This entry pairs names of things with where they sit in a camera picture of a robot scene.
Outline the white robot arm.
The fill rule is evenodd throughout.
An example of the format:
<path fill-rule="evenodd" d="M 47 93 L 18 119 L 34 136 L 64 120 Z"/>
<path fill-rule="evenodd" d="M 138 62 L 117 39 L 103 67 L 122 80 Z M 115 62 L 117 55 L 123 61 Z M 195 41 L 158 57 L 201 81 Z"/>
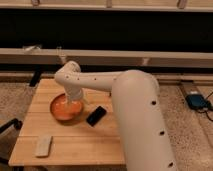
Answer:
<path fill-rule="evenodd" d="M 83 73 L 69 61 L 54 79 L 68 101 L 81 99 L 85 88 L 111 94 L 127 171 L 179 171 L 153 75 L 140 70 Z"/>

